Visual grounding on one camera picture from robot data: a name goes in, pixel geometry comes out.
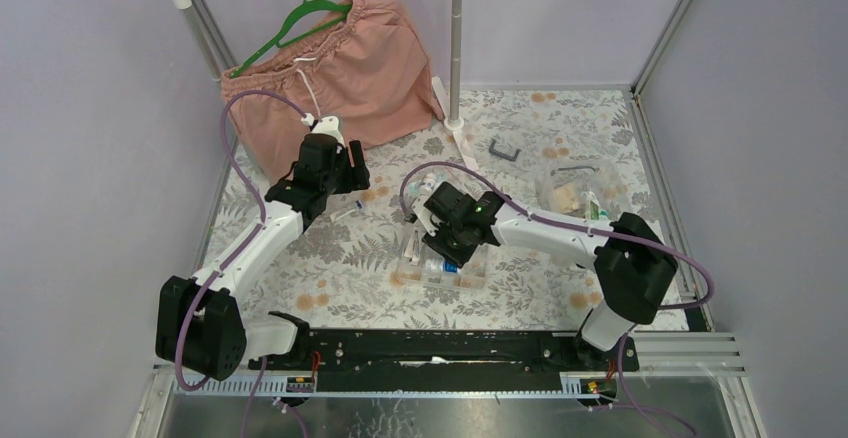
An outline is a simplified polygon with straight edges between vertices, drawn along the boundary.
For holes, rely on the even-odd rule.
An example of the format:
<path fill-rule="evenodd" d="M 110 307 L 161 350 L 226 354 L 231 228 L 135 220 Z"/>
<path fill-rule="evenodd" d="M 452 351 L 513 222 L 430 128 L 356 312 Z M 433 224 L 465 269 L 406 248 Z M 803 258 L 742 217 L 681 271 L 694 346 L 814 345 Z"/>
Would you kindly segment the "clear compartment organizer tray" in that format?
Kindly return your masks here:
<path fill-rule="evenodd" d="M 424 229 L 406 224 L 400 242 L 396 276 L 408 284 L 455 291 L 482 290 L 487 281 L 489 245 L 482 245 L 470 261 L 458 267 L 449 263 L 423 242 Z"/>

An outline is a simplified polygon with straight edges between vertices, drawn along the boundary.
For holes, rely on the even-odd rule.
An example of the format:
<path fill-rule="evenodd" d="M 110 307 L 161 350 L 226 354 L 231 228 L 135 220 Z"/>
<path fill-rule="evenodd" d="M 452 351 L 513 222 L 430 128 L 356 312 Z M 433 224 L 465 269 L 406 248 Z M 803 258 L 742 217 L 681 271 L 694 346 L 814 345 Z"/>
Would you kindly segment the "pink fabric shorts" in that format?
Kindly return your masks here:
<path fill-rule="evenodd" d="M 348 141 L 372 148 L 418 132 L 444 113 L 431 60 L 399 0 L 347 0 L 343 22 L 330 13 L 318 32 L 242 74 L 221 78 L 239 140 L 272 182 L 297 159 L 308 131 L 302 112 L 336 116 Z"/>

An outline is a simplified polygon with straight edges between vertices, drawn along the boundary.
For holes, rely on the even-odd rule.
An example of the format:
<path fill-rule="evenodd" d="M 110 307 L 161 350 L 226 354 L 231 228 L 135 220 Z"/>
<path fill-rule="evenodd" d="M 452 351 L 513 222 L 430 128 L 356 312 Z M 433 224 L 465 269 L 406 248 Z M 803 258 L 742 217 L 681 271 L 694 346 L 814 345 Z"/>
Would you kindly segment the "blue white medicine bottle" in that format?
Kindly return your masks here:
<path fill-rule="evenodd" d="M 448 273 L 448 274 L 458 274 L 460 269 L 453 263 L 447 262 L 443 259 L 428 259 L 425 263 L 425 269 L 431 273 Z"/>

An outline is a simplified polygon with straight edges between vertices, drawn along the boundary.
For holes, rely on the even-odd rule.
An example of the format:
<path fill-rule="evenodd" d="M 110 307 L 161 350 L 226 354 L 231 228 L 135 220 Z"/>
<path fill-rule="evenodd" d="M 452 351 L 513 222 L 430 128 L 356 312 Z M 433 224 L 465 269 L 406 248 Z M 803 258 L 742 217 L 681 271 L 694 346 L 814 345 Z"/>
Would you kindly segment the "clear box lid black handle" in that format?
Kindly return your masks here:
<path fill-rule="evenodd" d="M 473 138 L 481 171 L 536 178 L 571 161 L 560 133 L 550 127 L 491 129 L 478 127 Z"/>

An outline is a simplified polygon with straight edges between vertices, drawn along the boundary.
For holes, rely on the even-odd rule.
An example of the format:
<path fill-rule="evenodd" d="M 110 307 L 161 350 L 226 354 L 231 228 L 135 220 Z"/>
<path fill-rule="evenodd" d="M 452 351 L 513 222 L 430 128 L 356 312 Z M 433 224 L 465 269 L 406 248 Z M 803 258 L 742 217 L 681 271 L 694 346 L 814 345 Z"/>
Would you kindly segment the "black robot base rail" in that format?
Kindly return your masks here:
<path fill-rule="evenodd" d="M 320 392 L 547 392 L 563 373 L 606 377 L 636 372 L 625 351 L 597 351 L 572 332 L 353 330 L 320 328 L 294 352 L 273 355 L 270 371 L 303 372 Z"/>

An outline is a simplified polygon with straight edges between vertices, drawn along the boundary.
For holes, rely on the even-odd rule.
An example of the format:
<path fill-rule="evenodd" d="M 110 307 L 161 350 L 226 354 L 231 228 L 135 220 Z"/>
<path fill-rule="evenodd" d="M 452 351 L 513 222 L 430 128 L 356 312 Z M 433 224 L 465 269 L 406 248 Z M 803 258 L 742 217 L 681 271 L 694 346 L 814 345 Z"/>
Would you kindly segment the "clear plastic kit box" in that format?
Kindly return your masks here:
<path fill-rule="evenodd" d="M 535 180 L 539 206 L 576 218 L 614 221 L 631 212 L 626 188 L 606 160 L 557 161 Z"/>

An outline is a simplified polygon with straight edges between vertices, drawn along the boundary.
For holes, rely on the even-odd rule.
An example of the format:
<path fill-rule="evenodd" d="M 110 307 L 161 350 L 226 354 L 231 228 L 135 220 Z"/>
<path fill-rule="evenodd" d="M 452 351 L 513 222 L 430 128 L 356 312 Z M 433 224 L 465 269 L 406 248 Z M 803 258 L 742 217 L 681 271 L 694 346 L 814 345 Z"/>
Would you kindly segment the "floral table mat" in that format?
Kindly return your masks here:
<path fill-rule="evenodd" d="M 476 128 L 550 127 L 572 159 L 606 160 L 619 173 L 632 211 L 659 224 L 627 98 L 620 90 L 465 90 L 460 98 L 467 137 Z M 500 247 L 489 254 L 482 290 L 408 284 L 396 276 L 404 216 L 398 189 L 417 165 L 433 163 L 440 180 L 473 195 L 480 184 L 457 170 L 454 138 L 439 122 L 366 152 L 371 186 L 364 207 L 337 222 L 329 215 L 352 202 L 335 196 L 328 211 L 261 275 L 241 306 L 244 318 L 287 312 L 315 327 L 573 330 L 599 304 L 598 279 L 548 254 Z M 515 200 L 536 206 L 536 178 L 485 175 Z"/>

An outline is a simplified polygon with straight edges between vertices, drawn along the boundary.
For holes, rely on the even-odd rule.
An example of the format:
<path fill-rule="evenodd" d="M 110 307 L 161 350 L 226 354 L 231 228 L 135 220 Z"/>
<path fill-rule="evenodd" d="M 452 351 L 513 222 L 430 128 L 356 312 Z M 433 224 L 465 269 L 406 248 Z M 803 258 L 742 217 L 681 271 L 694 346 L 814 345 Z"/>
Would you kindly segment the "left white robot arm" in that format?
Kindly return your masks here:
<path fill-rule="evenodd" d="M 289 313 L 246 319 L 240 308 L 261 275 L 327 207 L 330 196 L 370 186 L 358 140 L 309 133 L 288 176 L 262 196 L 257 222 L 190 278 L 170 277 L 160 290 L 155 353 L 211 379 L 273 356 L 296 369 L 309 359 L 308 324 Z"/>

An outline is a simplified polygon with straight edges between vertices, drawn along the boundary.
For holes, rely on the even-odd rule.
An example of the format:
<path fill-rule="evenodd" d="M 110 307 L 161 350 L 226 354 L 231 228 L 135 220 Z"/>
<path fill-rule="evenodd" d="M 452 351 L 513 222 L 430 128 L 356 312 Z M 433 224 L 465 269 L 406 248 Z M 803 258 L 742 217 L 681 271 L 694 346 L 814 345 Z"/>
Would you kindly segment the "small white vial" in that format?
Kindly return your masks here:
<path fill-rule="evenodd" d="M 438 178 L 434 173 L 428 173 L 421 181 L 421 189 L 425 192 L 432 192 L 438 185 Z"/>

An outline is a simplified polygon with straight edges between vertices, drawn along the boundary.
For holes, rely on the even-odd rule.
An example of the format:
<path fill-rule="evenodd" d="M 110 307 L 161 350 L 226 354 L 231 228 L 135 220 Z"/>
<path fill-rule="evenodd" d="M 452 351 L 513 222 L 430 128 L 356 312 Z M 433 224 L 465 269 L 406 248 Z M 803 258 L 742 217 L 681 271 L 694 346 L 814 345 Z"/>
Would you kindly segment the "metal clothes rack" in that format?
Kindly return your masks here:
<path fill-rule="evenodd" d="M 194 40 L 203 54 L 212 80 L 218 82 L 222 75 L 222 64 L 231 66 L 234 62 L 232 54 L 224 40 L 215 35 L 211 22 L 192 8 L 193 0 L 171 0 L 176 9 L 183 13 Z M 462 0 L 451 0 L 451 38 L 450 38 L 450 75 L 449 86 L 445 87 L 438 77 L 432 79 L 435 96 L 445 114 L 444 127 L 456 141 L 463 163 L 471 170 L 478 169 L 478 162 L 473 157 L 473 149 L 465 133 L 465 121 L 461 115 L 460 81 L 461 81 L 461 47 L 462 47 Z"/>

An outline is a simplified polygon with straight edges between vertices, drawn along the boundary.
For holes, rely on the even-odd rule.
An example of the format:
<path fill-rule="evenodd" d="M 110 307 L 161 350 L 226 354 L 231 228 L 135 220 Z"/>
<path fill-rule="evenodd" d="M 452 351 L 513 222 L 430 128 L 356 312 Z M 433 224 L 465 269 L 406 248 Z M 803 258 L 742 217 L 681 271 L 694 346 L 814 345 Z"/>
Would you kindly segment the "small white tube blue tip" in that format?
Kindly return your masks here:
<path fill-rule="evenodd" d="M 359 212 L 364 207 L 363 203 L 360 200 L 354 200 L 350 203 L 344 204 L 341 208 L 333 211 L 330 215 L 331 222 L 337 222 L 344 217 L 351 215 L 352 213 Z"/>

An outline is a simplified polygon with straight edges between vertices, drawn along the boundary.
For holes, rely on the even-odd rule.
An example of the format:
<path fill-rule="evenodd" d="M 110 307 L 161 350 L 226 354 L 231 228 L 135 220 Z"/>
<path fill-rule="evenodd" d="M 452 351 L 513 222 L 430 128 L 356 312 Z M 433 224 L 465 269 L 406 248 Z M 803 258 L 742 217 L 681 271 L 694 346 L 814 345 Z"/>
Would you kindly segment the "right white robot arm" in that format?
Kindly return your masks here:
<path fill-rule="evenodd" d="M 443 182 L 417 198 L 412 213 L 424 243 L 459 268 L 478 247 L 518 247 L 546 253 L 594 273 L 602 298 L 580 325 L 575 360 L 597 370 L 619 339 L 653 322 L 679 263 L 639 216 L 585 220 L 527 208 L 497 191 L 474 198 Z"/>

